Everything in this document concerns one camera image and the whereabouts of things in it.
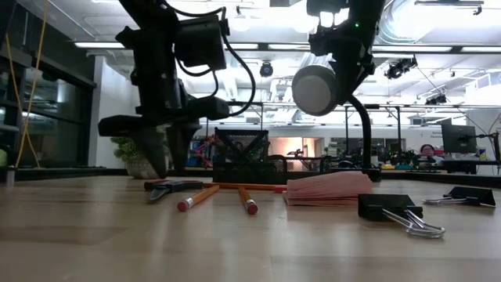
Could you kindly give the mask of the black ceiling track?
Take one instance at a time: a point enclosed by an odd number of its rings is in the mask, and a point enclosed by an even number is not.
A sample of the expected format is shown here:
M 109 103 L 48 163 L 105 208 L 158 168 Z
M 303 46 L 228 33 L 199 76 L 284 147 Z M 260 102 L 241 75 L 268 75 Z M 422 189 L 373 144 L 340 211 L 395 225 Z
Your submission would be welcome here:
M 415 5 L 427 6 L 452 6 L 452 7 L 473 7 L 473 14 L 476 16 L 482 13 L 482 6 L 485 0 L 415 0 Z

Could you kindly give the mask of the black desk lamp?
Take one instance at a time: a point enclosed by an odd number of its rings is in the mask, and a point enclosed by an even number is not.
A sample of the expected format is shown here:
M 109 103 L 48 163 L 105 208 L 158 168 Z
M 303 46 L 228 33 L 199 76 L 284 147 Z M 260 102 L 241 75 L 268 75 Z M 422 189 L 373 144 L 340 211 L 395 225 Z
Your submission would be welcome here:
M 371 122 L 365 106 L 353 92 L 366 79 L 369 72 L 362 65 L 341 64 L 333 70 L 321 65 L 301 68 L 292 81 L 292 96 L 296 106 L 306 114 L 321 117 L 337 106 L 350 103 L 362 122 L 362 173 L 374 182 L 381 181 L 382 173 L 371 163 Z

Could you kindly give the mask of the black binder clip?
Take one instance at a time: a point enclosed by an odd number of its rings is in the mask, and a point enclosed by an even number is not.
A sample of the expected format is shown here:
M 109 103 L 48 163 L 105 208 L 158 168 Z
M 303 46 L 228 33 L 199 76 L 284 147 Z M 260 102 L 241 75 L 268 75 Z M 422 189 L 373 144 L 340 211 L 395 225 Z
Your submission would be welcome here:
M 491 189 L 455 186 L 441 198 L 422 200 L 424 204 L 465 204 L 469 206 L 495 207 L 496 200 Z
M 414 237 L 440 239 L 445 235 L 445 228 L 423 220 L 423 208 L 415 205 L 407 194 L 361 193 L 358 195 L 358 215 L 373 222 L 396 222 Z

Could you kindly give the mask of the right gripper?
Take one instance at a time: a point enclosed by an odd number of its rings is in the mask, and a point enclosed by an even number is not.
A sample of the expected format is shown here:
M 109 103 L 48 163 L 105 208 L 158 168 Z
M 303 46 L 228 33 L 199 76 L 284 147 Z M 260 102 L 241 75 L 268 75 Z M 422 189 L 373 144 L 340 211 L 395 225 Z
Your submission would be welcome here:
M 315 56 L 331 55 L 330 66 L 335 74 L 351 75 L 355 78 L 374 74 L 373 43 L 364 42 L 355 35 L 342 35 L 336 31 L 325 31 L 308 36 L 310 52 Z

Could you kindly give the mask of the black mesh desk organizer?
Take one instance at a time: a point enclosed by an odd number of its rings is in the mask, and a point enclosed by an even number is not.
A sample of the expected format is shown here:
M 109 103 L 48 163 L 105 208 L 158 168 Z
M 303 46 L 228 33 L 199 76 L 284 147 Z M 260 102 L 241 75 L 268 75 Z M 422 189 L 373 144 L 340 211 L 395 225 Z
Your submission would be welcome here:
M 330 158 L 269 154 L 266 130 L 214 130 L 213 181 L 216 183 L 285 184 L 327 173 Z

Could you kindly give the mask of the black aluminium table frame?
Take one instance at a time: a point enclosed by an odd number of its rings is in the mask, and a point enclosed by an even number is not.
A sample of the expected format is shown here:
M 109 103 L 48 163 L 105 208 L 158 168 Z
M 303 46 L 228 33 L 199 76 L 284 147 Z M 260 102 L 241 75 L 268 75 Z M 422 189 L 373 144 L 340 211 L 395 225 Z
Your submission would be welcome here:
M 42 179 L 69 179 L 91 176 L 127 176 L 125 169 L 119 168 L 20 168 L 15 171 L 16 181 Z M 413 180 L 431 183 L 445 183 L 459 186 L 478 186 L 501 189 L 501 175 L 465 175 L 447 173 L 406 172 L 403 170 L 372 170 L 369 177 L 381 180 Z

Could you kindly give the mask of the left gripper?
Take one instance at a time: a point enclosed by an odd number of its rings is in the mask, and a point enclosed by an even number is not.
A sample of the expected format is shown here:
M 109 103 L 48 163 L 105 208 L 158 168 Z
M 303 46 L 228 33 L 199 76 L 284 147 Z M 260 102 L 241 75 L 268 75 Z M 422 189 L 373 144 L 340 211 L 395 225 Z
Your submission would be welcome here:
M 168 127 L 171 162 L 177 172 L 185 170 L 189 147 L 201 129 L 200 119 L 219 120 L 229 116 L 229 105 L 215 96 L 183 96 L 175 66 L 173 45 L 176 29 L 125 27 L 116 39 L 133 51 L 135 68 L 131 82 L 139 90 L 138 117 L 115 115 L 98 124 L 103 137 L 127 137 L 150 163 L 160 178 L 165 178 L 164 135 L 158 125 Z

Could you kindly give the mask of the pink sticky note pad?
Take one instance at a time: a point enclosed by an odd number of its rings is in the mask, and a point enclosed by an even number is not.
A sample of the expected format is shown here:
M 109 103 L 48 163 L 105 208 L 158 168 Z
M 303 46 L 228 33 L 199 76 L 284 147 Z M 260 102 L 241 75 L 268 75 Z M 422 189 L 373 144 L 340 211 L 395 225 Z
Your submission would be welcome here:
M 287 181 L 282 192 L 289 206 L 353 206 L 359 194 L 373 192 L 373 182 L 362 172 L 347 171 Z

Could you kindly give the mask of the yellow wooden pencil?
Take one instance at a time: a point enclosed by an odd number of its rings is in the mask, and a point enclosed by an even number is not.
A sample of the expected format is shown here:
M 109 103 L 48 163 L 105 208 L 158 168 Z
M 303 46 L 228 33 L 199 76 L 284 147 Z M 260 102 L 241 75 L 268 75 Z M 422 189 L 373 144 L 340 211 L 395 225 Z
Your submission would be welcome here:
M 190 197 L 187 197 L 183 199 L 182 201 L 179 201 L 177 204 L 177 209 L 179 212 L 186 212 L 189 209 L 191 209 L 193 206 L 199 204 L 200 202 L 204 201 L 214 193 L 218 192 L 220 190 L 219 185 L 214 185 L 211 186 L 199 193 L 196 193 Z
M 240 186 L 246 190 L 266 190 L 274 192 L 276 187 L 286 187 L 286 185 L 267 185 L 267 184 L 250 184 L 250 183 L 204 183 L 204 187 L 208 188 L 214 185 L 219 185 L 222 189 L 238 189 Z
M 258 205 L 256 202 L 251 198 L 250 194 L 247 192 L 247 190 L 240 186 L 238 188 L 238 193 L 240 196 L 240 200 L 242 201 L 247 213 L 249 215 L 256 215 L 258 213 Z

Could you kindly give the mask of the black computer monitor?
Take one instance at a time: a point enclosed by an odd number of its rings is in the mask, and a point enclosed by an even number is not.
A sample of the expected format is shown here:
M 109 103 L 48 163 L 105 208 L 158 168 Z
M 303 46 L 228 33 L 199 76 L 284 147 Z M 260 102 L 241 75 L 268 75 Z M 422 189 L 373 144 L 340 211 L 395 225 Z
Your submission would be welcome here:
M 442 140 L 447 154 L 473 154 L 477 151 L 474 126 L 442 125 Z

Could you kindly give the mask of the green artificial potted plant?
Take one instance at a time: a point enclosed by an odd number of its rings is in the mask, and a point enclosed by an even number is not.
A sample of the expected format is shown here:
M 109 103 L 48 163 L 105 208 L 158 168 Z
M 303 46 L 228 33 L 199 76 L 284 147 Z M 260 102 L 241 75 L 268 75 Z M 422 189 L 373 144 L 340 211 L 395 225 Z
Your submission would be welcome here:
M 164 135 L 165 161 L 168 166 L 169 149 L 167 136 L 159 128 L 157 128 L 157 131 Z M 112 137 L 111 141 L 117 145 L 117 148 L 114 150 L 114 156 L 124 162 L 126 170 L 131 177 L 135 179 L 161 179 L 131 139 L 127 137 Z

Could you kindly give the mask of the black ceiling spotlight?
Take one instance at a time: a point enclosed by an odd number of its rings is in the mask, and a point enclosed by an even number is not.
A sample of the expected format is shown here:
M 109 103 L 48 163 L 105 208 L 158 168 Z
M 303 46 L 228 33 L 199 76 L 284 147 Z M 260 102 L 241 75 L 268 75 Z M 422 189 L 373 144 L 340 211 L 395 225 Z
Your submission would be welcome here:
M 417 66 L 418 63 L 415 56 L 402 58 L 394 63 L 390 63 L 389 68 L 384 72 L 384 76 L 389 80 L 398 79 Z

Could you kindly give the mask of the person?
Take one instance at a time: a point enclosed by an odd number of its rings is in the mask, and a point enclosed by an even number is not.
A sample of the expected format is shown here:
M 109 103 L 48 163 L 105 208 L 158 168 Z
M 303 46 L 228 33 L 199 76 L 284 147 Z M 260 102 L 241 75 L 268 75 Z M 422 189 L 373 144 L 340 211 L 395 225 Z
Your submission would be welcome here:
M 444 158 L 439 157 L 435 153 L 435 149 L 431 144 L 424 144 L 420 148 L 420 154 L 418 160 L 420 161 L 420 166 L 424 165 L 442 165 Z

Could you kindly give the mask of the red and black scissors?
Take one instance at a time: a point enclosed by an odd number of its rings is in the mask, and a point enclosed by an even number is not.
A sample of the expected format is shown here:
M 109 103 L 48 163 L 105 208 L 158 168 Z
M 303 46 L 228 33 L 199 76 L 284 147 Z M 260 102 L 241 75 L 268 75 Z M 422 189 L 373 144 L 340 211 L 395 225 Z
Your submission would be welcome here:
M 170 193 L 182 192 L 185 190 L 201 190 L 204 184 L 201 181 L 193 180 L 156 180 L 145 182 L 144 189 L 148 192 L 147 204 L 154 204 Z

